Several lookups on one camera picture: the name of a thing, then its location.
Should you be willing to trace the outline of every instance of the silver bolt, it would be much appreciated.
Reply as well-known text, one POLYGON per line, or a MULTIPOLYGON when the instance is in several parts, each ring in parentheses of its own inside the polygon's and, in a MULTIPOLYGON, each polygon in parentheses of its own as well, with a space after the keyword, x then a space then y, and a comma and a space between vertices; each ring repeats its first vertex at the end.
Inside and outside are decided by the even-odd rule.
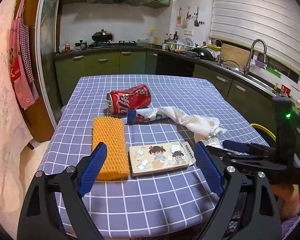
POLYGON ((68 173, 71 173, 71 172, 74 171, 74 169, 75 169, 74 166, 69 166, 69 167, 66 168, 66 171, 67 171, 68 173))
POLYGON ((43 174, 42 171, 37 171, 37 172, 35 173, 35 176, 38 178, 38 177, 41 177, 42 174, 43 174))
POLYGON ((228 166, 227 167, 227 170, 229 171, 229 172, 235 172, 235 167, 234 166, 228 166))
POLYGON ((266 175, 265 175, 262 171, 259 171, 259 172, 258 172, 258 176, 259 176, 260 178, 264 178, 266 175))

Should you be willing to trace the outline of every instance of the purple tablecloth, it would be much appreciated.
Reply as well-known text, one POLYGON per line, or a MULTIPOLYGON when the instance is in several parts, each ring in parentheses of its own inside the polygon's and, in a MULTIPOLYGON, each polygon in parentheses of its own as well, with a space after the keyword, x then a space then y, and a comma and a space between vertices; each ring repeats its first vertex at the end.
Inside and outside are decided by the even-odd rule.
MULTIPOLYGON (((249 123, 206 80, 156 75, 82 77, 61 117, 39 170, 59 173, 91 153, 92 120, 108 115, 106 94, 145 84, 151 105, 176 106, 187 114, 213 116, 228 132, 219 138, 265 143, 249 123)), ((126 123, 125 116, 119 116, 126 123)), ((126 148, 187 141, 193 133, 170 119, 125 125, 126 148)), ((60 193, 56 194, 66 231, 73 232, 60 193)), ((105 238, 157 236, 182 230, 210 217, 218 202, 196 165, 119 181, 98 181, 83 198, 92 220, 105 238)))

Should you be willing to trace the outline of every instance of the faucet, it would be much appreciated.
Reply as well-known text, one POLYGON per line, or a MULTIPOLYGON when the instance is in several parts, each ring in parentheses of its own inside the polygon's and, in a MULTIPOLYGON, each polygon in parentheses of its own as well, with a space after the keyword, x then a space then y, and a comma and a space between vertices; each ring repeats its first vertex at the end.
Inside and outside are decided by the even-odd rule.
POLYGON ((267 64, 267 56, 266 56, 266 54, 267 54, 267 45, 266 45, 266 43, 265 43, 263 40, 261 40, 261 39, 256 39, 256 40, 252 43, 252 45, 251 45, 251 51, 250 51, 250 55, 249 55, 249 58, 248 58, 248 62, 247 62, 247 65, 244 67, 244 74, 245 74, 246 76, 248 76, 248 75, 249 75, 249 72, 250 72, 249 70, 250 70, 250 68, 251 68, 250 63, 251 63, 251 60, 252 60, 253 49, 254 49, 254 46, 255 46, 255 44, 256 44, 257 42, 261 42, 261 43, 263 44, 263 55, 264 55, 263 63, 264 63, 264 64, 267 64))
POLYGON ((218 58, 218 65, 221 65, 221 52, 222 52, 222 41, 219 39, 215 39, 214 42, 216 41, 220 41, 221 42, 221 50, 220 50, 220 54, 219 54, 219 58, 218 58))

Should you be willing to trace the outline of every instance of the white zebra blind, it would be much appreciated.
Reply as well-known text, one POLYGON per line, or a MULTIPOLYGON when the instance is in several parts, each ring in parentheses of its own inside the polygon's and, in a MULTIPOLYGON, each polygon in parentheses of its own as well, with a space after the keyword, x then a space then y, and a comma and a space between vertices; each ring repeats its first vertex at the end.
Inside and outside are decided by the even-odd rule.
MULTIPOLYGON (((300 75, 300 7, 295 0, 213 0, 210 36, 247 46, 263 39, 268 56, 300 75)), ((263 51, 261 43, 256 48, 263 51)))

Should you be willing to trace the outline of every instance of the tile floor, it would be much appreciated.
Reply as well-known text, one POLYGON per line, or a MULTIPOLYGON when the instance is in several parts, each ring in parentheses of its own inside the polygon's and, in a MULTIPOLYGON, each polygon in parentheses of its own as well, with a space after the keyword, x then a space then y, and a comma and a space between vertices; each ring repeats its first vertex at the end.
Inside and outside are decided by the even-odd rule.
POLYGON ((31 140, 34 149, 30 150, 29 147, 26 146, 20 154, 19 179, 21 181, 24 196, 26 195, 31 180, 38 169, 49 142, 50 141, 38 143, 35 140, 31 140))

